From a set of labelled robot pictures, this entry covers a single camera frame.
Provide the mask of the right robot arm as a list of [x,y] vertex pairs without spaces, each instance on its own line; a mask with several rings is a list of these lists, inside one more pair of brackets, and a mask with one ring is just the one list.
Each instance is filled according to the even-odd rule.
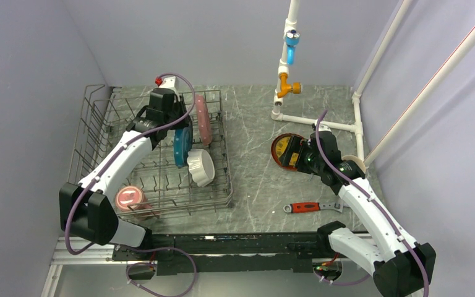
[[355,156],[343,156],[335,135],[315,131],[309,138],[282,134],[271,145],[271,154],[286,170],[320,178],[340,202],[348,206],[374,240],[370,244],[335,221],[317,231],[319,254],[346,256],[366,271],[382,296],[429,294],[436,253],[429,243],[420,244],[389,213],[366,178],[366,168]]

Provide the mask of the white scalloped bowl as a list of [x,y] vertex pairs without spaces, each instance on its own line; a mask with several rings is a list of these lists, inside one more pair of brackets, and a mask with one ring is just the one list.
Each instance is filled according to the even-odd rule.
[[214,180],[215,166],[211,155],[206,150],[190,150],[187,165],[192,180],[198,187],[205,187]]

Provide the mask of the pink polka dot plate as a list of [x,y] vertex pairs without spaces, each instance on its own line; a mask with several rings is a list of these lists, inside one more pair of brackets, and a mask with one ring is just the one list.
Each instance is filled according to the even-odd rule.
[[195,110],[201,142],[209,146],[212,142],[212,127],[207,102],[203,95],[195,96]]

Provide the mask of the blue polka dot plate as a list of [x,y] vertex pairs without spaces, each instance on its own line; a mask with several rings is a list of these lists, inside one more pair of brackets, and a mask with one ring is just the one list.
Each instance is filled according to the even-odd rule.
[[178,168],[187,165],[188,153],[192,149],[193,126],[176,129],[174,133],[173,155],[174,163]]

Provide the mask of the pink ghost pattern mug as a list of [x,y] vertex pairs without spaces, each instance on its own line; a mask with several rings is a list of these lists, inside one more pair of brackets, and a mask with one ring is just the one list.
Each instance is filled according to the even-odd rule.
[[143,190],[137,186],[121,188],[116,194],[114,203],[122,214],[134,218],[147,217],[152,208]]

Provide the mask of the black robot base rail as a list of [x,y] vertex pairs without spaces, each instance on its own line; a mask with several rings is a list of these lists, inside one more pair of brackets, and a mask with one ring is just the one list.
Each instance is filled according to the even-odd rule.
[[315,231],[282,233],[154,234],[149,247],[132,251],[115,245],[112,260],[154,260],[159,276],[191,272],[289,270],[310,273],[335,252],[319,242]]

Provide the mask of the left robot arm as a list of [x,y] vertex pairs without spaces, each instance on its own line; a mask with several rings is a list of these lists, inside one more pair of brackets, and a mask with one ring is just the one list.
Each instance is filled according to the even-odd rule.
[[120,219],[114,210],[114,197],[127,176],[170,130],[188,127],[191,111],[175,87],[154,88],[148,103],[127,125],[107,157],[79,182],[62,186],[59,190],[61,229],[71,254],[83,252],[72,248],[71,236],[86,239],[90,246],[128,246],[138,260],[152,254],[152,231]]

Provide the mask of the yellow and red plate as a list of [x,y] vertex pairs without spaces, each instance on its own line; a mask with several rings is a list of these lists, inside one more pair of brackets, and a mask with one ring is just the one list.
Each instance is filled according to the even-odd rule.
[[288,147],[289,140],[292,136],[299,137],[299,138],[303,139],[303,136],[300,136],[300,135],[294,134],[294,133],[285,133],[285,134],[279,135],[278,137],[276,137],[276,139],[271,144],[271,155],[272,155],[274,161],[276,162],[276,164],[278,164],[280,167],[282,167],[286,170],[296,171],[297,168],[295,167],[295,164],[296,164],[297,158],[298,158],[297,153],[295,153],[291,157],[291,161],[290,161],[289,165],[285,166],[285,165],[281,164],[281,157],[285,153],[285,151]]

